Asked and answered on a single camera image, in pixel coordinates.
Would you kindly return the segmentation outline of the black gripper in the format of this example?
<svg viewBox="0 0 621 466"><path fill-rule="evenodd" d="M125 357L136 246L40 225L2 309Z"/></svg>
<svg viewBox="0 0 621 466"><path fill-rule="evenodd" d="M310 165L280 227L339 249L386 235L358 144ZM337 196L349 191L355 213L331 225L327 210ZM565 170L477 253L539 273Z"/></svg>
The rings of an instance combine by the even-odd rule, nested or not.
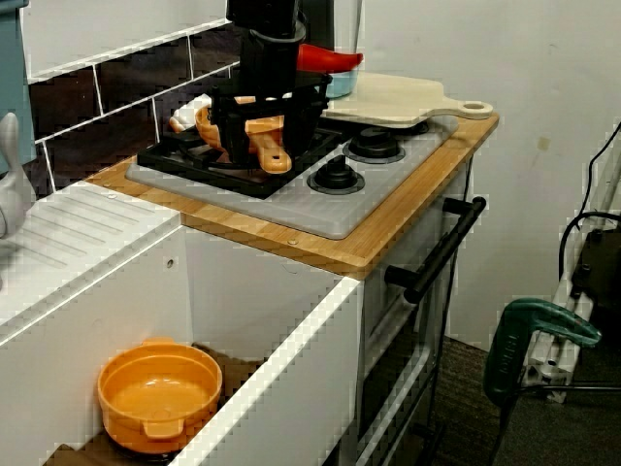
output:
<svg viewBox="0 0 621 466"><path fill-rule="evenodd" d="M293 158L311 145L317 121L328 107L327 87L331 79L296 79L290 88L275 92L255 82L230 79L210 89L210 122L219 122L221 145L232 161L249 161L249 138L245 121L284 116L282 142Z"/></svg>

